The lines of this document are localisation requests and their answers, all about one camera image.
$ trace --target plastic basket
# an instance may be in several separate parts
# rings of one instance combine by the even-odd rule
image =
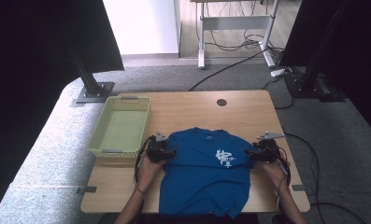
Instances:
[[[147,139],[149,122],[149,97],[108,97],[88,150],[96,157],[135,159]]]

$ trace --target blue t-shirt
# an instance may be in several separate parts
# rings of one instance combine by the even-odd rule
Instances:
[[[224,130],[193,128],[170,134],[175,158],[164,166],[159,213],[235,218],[249,198],[252,144]]]

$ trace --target power strip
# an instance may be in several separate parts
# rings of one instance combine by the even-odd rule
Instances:
[[[279,76],[279,75],[282,75],[284,74],[284,68],[283,69],[279,69],[279,70],[276,70],[276,71],[273,71],[270,73],[270,76],[272,77],[276,77],[276,76]]]

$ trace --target white print on shirt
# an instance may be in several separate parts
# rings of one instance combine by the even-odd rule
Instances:
[[[226,168],[231,167],[231,161],[234,161],[235,158],[232,157],[232,153],[230,152],[225,152],[224,150],[217,150],[217,154],[215,155],[218,160],[221,162],[221,165],[226,166]]]

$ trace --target wooden table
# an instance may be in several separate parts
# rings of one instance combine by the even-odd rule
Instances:
[[[199,127],[209,130],[224,129],[250,143],[266,131],[283,133],[278,116],[267,91],[190,91],[142,92],[121,95],[149,96],[151,117],[148,136],[159,131],[165,135]],[[224,99],[225,106],[217,101]],[[285,138],[277,139],[291,164],[291,185],[302,185],[293,156]],[[85,213],[120,212],[133,189],[134,161],[97,158],[89,180],[95,192],[85,192],[81,210]],[[159,188],[164,172],[151,184],[146,196],[145,213],[159,211]],[[242,212],[277,212],[276,193],[262,170],[250,172],[250,197]],[[293,198],[302,212],[310,205],[303,190],[293,191]]]

